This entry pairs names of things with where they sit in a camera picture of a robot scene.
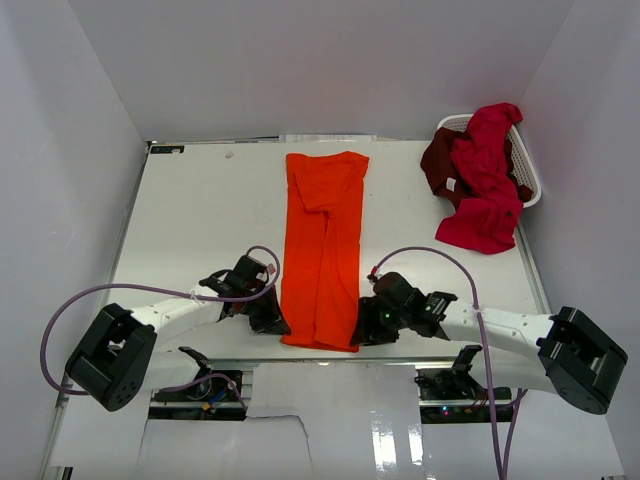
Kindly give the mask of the orange t shirt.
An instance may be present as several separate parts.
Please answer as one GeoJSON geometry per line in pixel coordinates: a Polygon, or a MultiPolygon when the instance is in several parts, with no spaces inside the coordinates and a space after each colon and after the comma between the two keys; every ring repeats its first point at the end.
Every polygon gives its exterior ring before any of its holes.
{"type": "Polygon", "coordinates": [[[353,353],[369,158],[346,151],[286,156],[287,216],[281,309],[287,345],[353,353]]]}

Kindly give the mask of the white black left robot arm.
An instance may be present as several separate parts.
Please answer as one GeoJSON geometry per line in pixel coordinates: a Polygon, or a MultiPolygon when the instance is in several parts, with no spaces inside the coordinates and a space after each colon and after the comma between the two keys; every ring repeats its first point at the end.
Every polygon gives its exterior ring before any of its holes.
{"type": "Polygon", "coordinates": [[[257,334],[290,334],[277,299],[279,274],[279,261],[264,264],[246,252],[233,268],[210,274],[187,292],[163,290],[162,302],[133,309],[108,304],[71,353],[65,372],[109,412],[141,391],[202,398],[218,376],[207,356],[169,343],[236,315],[247,317],[257,334]]]}

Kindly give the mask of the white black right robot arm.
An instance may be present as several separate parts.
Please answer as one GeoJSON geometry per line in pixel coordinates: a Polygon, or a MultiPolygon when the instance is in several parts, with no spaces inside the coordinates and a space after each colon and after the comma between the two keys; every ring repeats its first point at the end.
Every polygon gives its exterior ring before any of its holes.
{"type": "Polygon", "coordinates": [[[579,309],[540,315],[478,311],[452,293],[423,294],[390,272],[374,279],[372,296],[360,298],[351,343],[394,343],[403,329],[462,343],[449,368],[416,381],[466,399],[490,386],[521,388],[555,393],[581,411],[603,415],[628,361],[626,352],[579,309]]]}

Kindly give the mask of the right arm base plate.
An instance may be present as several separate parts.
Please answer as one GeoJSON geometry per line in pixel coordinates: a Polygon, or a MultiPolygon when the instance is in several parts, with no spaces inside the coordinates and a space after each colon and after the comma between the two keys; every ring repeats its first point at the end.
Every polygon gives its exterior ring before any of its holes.
{"type": "Polygon", "coordinates": [[[423,425],[491,422],[486,388],[468,374],[457,374],[451,368],[419,369],[414,382],[423,425]]]}

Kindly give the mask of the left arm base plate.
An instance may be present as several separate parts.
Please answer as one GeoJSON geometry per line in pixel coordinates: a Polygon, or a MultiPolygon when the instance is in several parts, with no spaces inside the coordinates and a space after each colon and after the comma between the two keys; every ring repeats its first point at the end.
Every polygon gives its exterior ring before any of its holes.
{"type": "Polygon", "coordinates": [[[219,377],[177,392],[158,392],[152,396],[150,420],[243,421],[250,387],[243,386],[241,370],[216,371],[219,377]]]}

